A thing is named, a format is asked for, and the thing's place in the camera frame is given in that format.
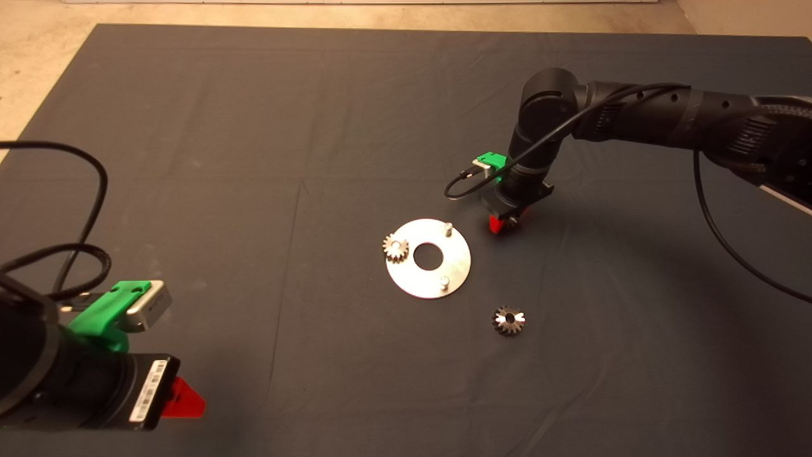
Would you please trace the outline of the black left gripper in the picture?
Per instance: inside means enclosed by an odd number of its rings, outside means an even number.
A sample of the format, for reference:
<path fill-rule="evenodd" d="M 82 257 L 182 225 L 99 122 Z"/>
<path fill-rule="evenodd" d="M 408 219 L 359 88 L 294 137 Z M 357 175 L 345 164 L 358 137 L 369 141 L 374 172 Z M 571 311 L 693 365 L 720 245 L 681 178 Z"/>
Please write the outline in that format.
<path fill-rule="evenodd" d="M 25 428 L 151 431 L 160 418 L 198 419 L 206 400 L 168 354 L 65 350 L 25 400 Z"/>

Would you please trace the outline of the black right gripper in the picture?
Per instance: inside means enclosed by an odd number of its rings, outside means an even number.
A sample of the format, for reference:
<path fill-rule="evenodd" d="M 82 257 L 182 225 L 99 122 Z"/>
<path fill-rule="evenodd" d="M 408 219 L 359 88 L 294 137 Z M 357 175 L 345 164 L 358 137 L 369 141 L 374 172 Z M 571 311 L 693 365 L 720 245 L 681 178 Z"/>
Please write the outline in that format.
<path fill-rule="evenodd" d="M 530 206 L 550 196 L 554 186 L 546 181 L 548 168 L 511 168 L 495 185 L 481 192 L 481 203 L 490 214 L 491 234 L 509 229 L 509 219 L 524 219 Z"/>

